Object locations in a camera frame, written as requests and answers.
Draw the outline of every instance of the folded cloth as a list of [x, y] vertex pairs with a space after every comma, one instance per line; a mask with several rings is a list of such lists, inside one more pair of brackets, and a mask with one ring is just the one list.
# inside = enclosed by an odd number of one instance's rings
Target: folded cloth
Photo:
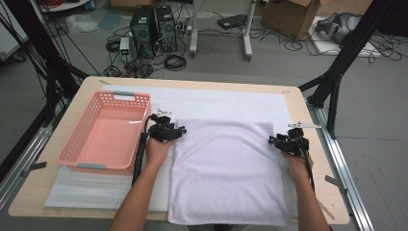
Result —
[[176, 224], [287, 225], [280, 153], [272, 123], [179, 118], [168, 221]]

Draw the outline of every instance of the hand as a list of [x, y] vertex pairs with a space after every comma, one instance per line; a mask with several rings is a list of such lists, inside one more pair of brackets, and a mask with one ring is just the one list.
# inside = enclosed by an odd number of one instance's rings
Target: hand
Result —
[[146, 145], [146, 164], [160, 167], [166, 159], [168, 149], [174, 144], [174, 141], [160, 142], [149, 138]]
[[[288, 152], [281, 151], [282, 155], [288, 160], [289, 163], [289, 173], [291, 174], [294, 181], [309, 181], [309, 174], [306, 169], [305, 161], [298, 157], [289, 154]], [[310, 167], [313, 167], [313, 160], [311, 155], [309, 155]]]

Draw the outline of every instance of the forearm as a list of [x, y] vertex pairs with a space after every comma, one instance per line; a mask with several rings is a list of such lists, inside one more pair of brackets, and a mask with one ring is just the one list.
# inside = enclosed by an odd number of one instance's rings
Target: forearm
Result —
[[330, 230], [309, 181], [307, 179], [295, 180], [295, 186], [299, 231]]
[[146, 165], [117, 210], [110, 230], [143, 230], [159, 169], [160, 166]]

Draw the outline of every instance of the computer tower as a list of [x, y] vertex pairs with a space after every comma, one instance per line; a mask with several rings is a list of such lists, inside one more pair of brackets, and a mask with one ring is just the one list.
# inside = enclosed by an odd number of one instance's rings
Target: computer tower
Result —
[[136, 6], [130, 22], [130, 29], [138, 58], [154, 58], [154, 45], [158, 40], [158, 31], [153, 6]]
[[177, 37], [176, 24], [170, 6], [156, 8], [157, 23], [159, 27], [159, 39], [162, 51], [176, 51]]

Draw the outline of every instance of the floor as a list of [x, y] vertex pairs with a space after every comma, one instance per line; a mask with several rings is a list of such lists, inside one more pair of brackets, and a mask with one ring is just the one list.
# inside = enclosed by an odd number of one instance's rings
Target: floor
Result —
[[[58, 14], [88, 13], [82, 9]], [[91, 33], [71, 35], [97, 72], [107, 66], [105, 38], [129, 24], [128, 13], [98, 9], [88, 13], [98, 22]], [[201, 25], [216, 28], [217, 15], [200, 20]], [[254, 18], [258, 28], [260, 18]], [[66, 36], [62, 37], [75, 66], [95, 74], [86, 60]], [[236, 35], [205, 33], [199, 36], [198, 53], [193, 59], [187, 52], [187, 67], [180, 72], [164, 69], [151, 78], [247, 83], [261, 85], [300, 86], [310, 81], [333, 63], [333, 56], [312, 56], [305, 44], [299, 51], [290, 51], [288, 44], [276, 36], [263, 40], [253, 38], [253, 58], [243, 56], [243, 42]], [[408, 54], [408, 45], [398, 48]], [[408, 78], [407, 58], [392, 61], [358, 58], [345, 74], [338, 105], [336, 135], [347, 165], [376, 230], [408, 230], [408, 160], [405, 157], [408, 139], [403, 122], [408, 114], [406, 99]], [[304, 92], [309, 96], [312, 90]], [[12, 150], [44, 105], [43, 93], [30, 62], [0, 63], [0, 161]], [[1, 210], [1, 230], [107, 230], [109, 220], [74, 218], [12, 218], [7, 214], [11, 200]], [[334, 230], [356, 230], [353, 222], [334, 226]]]

